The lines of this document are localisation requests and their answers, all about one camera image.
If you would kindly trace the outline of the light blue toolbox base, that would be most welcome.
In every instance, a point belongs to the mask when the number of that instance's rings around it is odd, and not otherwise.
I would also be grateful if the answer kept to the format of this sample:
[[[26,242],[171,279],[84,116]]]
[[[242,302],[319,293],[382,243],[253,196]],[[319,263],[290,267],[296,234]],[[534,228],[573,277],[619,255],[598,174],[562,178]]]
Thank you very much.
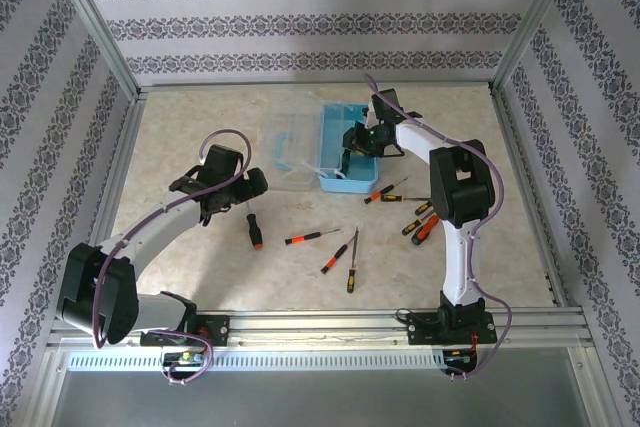
[[[369,194],[379,178],[377,158],[351,154],[349,166],[342,174],[343,135],[357,122],[363,123],[366,104],[330,102],[324,105],[321,118],[318,175],[325,192]]]

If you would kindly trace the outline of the large black handled screwdriver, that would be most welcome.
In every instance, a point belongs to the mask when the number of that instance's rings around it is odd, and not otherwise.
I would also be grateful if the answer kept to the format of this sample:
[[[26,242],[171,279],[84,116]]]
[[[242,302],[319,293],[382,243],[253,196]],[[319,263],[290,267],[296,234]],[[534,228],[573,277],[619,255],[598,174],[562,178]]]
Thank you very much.
[[[263,236],[261,228],[258,224],[257,216],[252,210],[249,201],[245,203],[247,209],[246,220],[248,223],[248,234],[251,244],[255,250],[261,250],[263,248]]]

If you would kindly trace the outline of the orange black precision screwdriver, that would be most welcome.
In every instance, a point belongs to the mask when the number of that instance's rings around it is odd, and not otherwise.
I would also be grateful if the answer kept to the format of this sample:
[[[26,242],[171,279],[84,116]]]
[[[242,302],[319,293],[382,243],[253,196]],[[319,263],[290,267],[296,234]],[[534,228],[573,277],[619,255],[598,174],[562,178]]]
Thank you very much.
[[[288,245],[293,245],[293,244],[298,244],[298,243],[306,242],[306,241],[309,241],[309,240],[314,240],[314,239],[320,238],[320,237],[322,237],[324,235],[331,234],[331,233],[334,233],[334,232],[338,232],[340,230],[341,230],[341,228],[338,227],[338,228],[333,228],[333,229],[329,229],[329,230],[325,230],[325,231],[315,231],[315,232],[307,233],[307,234],[304,234],[304,235],[301,235],[301,236],[285,238],[284,239],[284,243],[287,246]]]
[[[338,248],[338,250],[330,258],[330,260],[321,268],[320,272],[322,274],[326,275],[333,268],[335,263],[347,251],[349,246],[357,240],[358,235],[359,235],[359,230],[356,230],[353,236]]]
[[[380,199],[383,195],[388,194],[389,192],[391,192],[394,188],[396,188],[397,186],[401,185],[403,182],[405,182],[408,179],[408,177],[404,177],[403,179],[399,180],[396,183],[392,183],[389,184],[387,186],[385,186],[384,188],[381,188],[380,190],[378,190],[377,192],[369,195],[368,197],[366,197],[363,202],[365,205],[368,205],[378,199]]]

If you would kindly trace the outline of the clear plastic toolbox lid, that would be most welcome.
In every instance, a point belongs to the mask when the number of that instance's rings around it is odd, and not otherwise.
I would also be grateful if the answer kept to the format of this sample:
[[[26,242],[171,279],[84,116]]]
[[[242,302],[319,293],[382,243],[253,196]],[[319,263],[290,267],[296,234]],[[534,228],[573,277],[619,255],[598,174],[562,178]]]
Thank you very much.
[[[308,191],[318,175],[320,114],[322,101],[311,94],[278,94],[267,107],[262,130],[260,168],[273,191]],[[276,136],[292,131],[286,141],[283,161],[293,168],[285,172],[273,167]]]

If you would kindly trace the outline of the large orange black screwdriver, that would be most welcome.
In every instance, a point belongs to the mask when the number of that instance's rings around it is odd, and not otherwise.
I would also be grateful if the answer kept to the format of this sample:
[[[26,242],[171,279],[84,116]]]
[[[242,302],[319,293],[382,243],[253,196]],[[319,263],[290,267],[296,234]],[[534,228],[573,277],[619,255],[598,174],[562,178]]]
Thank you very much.
[[[433,228],[439,223],[440,218],[437,215],[429,217],[421,226],[419,226],[416,232],[411,237],[413,245],[421,245],[431,234]]]

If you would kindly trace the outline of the yellow black handled file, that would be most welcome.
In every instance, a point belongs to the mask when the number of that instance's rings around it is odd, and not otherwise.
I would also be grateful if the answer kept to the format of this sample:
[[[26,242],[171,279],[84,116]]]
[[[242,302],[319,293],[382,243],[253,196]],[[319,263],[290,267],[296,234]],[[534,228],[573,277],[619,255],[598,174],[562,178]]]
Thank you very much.
[[[347,280],[347,293],[351,294],[355,290],[355,276],[356,276],[356,259],[357,259],[357,248],[360,234],[360,226],[356,227],[354,239],[353,239],[353,247],[352,247],[352,256],[351,256],[351,265],[348,271],[348,280]]]

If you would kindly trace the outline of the grey metal panel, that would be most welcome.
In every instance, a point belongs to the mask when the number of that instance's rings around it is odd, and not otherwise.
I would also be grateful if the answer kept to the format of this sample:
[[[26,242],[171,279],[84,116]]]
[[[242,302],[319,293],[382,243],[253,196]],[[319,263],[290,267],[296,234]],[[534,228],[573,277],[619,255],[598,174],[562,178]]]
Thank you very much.
[[[433,371],[72,372],[53,427],[588,427],[565,380],[451,382]]]

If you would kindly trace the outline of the aluminium cross rail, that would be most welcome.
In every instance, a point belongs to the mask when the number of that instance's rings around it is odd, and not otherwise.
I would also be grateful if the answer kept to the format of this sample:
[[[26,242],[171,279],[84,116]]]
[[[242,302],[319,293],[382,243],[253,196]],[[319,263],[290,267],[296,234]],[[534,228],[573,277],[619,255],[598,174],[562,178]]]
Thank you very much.
[[[407,81],[407,82],[386,82],[380,83],[380,87],[425,87],[425,88],[457,88],[457,87],[488,87],[488,81]],[[367,88],[368,84],[361,82],[232,82],[232,83],[178,83],[159,84],[143,86],[139,90],[139,96],[151,93],[171,92],[171,91],[217,91],[217,90],[312,90],[317,88]]]

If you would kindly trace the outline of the aluminium side rail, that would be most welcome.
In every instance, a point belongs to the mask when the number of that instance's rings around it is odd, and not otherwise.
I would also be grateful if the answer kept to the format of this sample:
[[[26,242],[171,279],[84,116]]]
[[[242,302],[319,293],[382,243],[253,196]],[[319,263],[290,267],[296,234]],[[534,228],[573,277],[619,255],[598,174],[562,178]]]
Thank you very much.
[[[567,293],[564,286],[562,272],[559,270],[556,243],[548,229],[547,216],[538,197],[537,184],[531,175],[517,126],[513,123],[510,110],[503,101],[501,93],[492,90],[491,98],[522,197],[524,210],[541,258],[552,301],[556,307],[576,307],[576,302]]]
[[[144,102],[141,99],[133,100],[123,118],[89,237],[85,240],[89,245],[97,245],[111,236],[143,109]]]

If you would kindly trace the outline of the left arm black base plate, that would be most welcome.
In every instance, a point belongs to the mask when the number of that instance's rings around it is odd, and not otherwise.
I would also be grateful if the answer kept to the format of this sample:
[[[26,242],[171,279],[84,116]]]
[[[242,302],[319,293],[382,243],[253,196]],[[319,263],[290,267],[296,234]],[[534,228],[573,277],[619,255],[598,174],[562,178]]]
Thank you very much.
[[[169,334],[169,328],[142,332],[142,347],[204,347],[207,341],[213,347],[226,347],[230,332],[230,317],[227,315],[197,314],[183,321]]]

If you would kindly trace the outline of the wide aluminium mounting rail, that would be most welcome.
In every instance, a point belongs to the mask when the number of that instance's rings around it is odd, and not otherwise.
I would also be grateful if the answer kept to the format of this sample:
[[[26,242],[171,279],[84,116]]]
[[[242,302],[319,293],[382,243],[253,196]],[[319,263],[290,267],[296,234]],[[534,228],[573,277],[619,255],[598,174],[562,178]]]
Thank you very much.
[[[506,348],[591,347],[593,334],[580,308],[515,308],[488,311]],[[406,311],[303,310],[206,311],[230,317],[226,348],[244,350],[355,350],[410,345]]]

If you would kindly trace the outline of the aluminium frame post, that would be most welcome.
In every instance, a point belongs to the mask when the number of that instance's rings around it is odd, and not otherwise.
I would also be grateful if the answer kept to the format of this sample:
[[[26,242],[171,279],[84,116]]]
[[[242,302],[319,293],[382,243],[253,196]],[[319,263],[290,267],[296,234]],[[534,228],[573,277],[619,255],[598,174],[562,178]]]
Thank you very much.
[[[552,2],[553,0],[531,0],[495,75],[489,82],[489,89],[493,96],[504,89]]]
[[[94,0],[72,0],[89,34],[96,41],[111,71],[130,101],[139,97],[140,87]]]

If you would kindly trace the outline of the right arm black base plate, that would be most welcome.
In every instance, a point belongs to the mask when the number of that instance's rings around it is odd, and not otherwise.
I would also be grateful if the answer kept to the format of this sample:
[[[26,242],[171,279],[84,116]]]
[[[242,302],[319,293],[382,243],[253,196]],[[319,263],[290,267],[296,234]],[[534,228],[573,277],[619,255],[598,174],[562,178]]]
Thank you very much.
[[[447,327],[437,312],[411,312],[406,316],[407,335],[410,345],[471,345],[497,342],[494,319],[485,312],[479,322],[465,327]]]

